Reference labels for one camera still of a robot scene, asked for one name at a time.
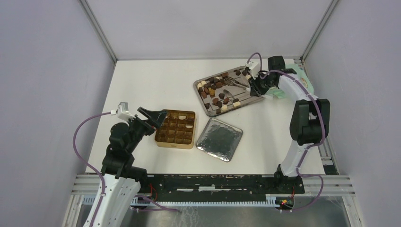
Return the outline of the gold chocolate box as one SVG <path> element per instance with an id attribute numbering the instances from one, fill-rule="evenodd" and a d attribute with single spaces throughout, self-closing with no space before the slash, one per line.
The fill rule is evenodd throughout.
<path id="1" fill-rule="evenodd" d="M 192 149 L 195 128 L 195 112 L 167 110 L 162 126 L 155 133 L 155 143 L 163 148 Z"/>

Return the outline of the metal serving tongs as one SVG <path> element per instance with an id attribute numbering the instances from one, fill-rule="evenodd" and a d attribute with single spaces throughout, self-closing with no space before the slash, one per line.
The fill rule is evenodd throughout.
<path id="1" fill-rule="evenodd" d="M 273 99 L 274 99 L 274 96 L 273 96 L 273 95 L 270 95 L 270 94 L 260 95 L 260 94 L 257 94 L 256 92 L 253 92 L 249 86 L 247 86 L 247 85 L 245 85 L 245 84 L 242 84 L 242 83 L 238 82 L 238 81 L 235 80 L 235 79 L 225 78 L 225 79 L 223 79 L 223 80 L 224 80 L 224 83 L 225 83 L 226 85 L 239 87 L 239 88 L 241 88 L 241 89 L 243 89 L 243 90 L 249 92 L 249 93 L 250 93 L 250 96 L 263 97 L 263 98 L 266 98 L 266 99 L 268 99 L 268 100 L 273 100 Z"/>

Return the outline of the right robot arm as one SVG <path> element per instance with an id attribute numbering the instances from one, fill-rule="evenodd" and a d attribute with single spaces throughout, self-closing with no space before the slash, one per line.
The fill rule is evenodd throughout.
<path id="1" fill-rule="evenodd" d="M 300 175 L 300 167 L 309 151 L 324 143 L 329 132 L 330 102 L 310 92 L 294 69 L 285 65 L 282 56 L 268 58 L 268 70 L 262 69 L 262 61 L 254 62 L 250 57 L 244 69 L 249 83 L 250 96 L 264 97 L 268 91 L 277 88 L 294 103 L 289 132 L 292 138 L 290 148 L 279 171 L 283 174 L 274 178 L 273 187 L 285 193 L 292 187 L 289 177 Z"/>

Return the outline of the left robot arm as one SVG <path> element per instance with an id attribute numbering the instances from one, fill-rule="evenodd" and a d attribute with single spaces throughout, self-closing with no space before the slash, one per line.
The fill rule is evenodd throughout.
<path id="1" fill-rule="evenodd" d="M 134 197 L 148 188 L 146 169 L 134 167 L 133 151 L 143 137 L 152 135 L 167 117 L 167 111 L 150 111 L 142 107 L 140 119 L 129 112 L 128 104 L 120 102 L 117 109 L 107 112 L 122 122 L 110 129 L 109 145 L 101 170 L 88 164 L 100 178 L 95 200 L 84 223 L 86 227 L 118 227 Z"/>

